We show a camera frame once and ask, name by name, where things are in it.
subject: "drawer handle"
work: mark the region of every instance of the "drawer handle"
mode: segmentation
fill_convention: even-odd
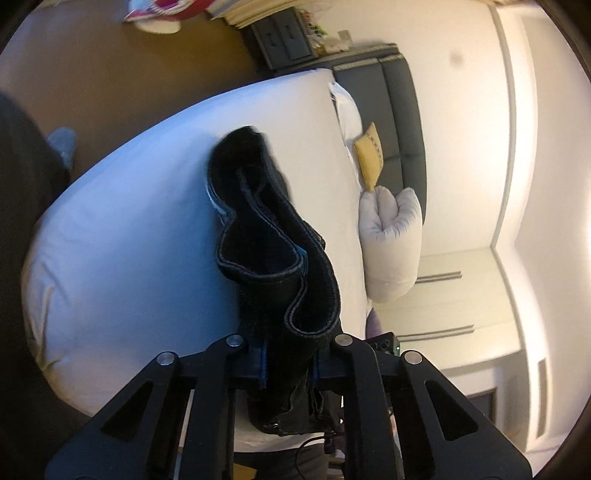
[[[408,335],[397,335],[400,342],[417,342],[419,340],[437,340],[438,338],[455,337],[459,335],[468,335],[474,333],[474,325],[464,327],[448,328],[445,330],[436,330],[434,332],[410,333]]]
[[[445,281],[445,280],[459,280],[462,277],[462,272],[458,270],[457,272],[449,272],[449,273],[437,273],[435,275],[424,275],[422,277],[418,277],[417,283],[432,283],[435,281]]]
[[[295,40],[296,38],[294,37],[294,34],[291,32],[291,27],[289,25],[285,25],[285,30],[287,32],[287,34],[290,36],[290,38],[292,40]]]
[[[277,44],[273,41],[273,34],[267,33],[267,38],[269,39],[269,43],[271,44],[271,47],[277,46]]]

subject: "gray sock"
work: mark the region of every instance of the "gray sock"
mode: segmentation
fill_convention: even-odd
[[[65,168],[71,172],[74,168],[76,152],[76,133],[68,127],[60,127],[47,137],[47,143],[60,154]]]

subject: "yellow cushion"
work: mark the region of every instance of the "yellow cushion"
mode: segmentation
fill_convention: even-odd
[[[372,192],[378,182],[379,174],[384,166],[384,154],[382,144],[379,142],[378,131],[372,122],[365,135],[361,136],[354,144],[355,153],[361,167],[361,175],[365,180],[366,188]]]

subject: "cable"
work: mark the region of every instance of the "cable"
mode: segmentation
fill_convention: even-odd
[[[333,439],[335,437],[341,437],[343,436],[344,433],[325,433],[324,435],[320,436],[320,437],[312,437],[311,439],[306,440],[304,443],[302,443],[297,450],[295,451],[295,460],[294,460],[294,465],[295,465],[295,469],[297,470],[298,474],[300,475],[300,477],[302,478],[302,480],[306,480],[306,477],[304,476],[304,474],[301,472],[300,467],[297,463],[298,457],[300,455],[300,452],[302,450],[302,448],[304,448],[306,445],[308,445],[309,443],[315,441],[315,440],[329,440],[329,439]]]

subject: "nightstand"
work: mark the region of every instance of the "nightstand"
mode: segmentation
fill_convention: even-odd
[[[265,17],[248,28],[271,70],[281,70],[317,57],[308,42],[306,25],[295,8]]]

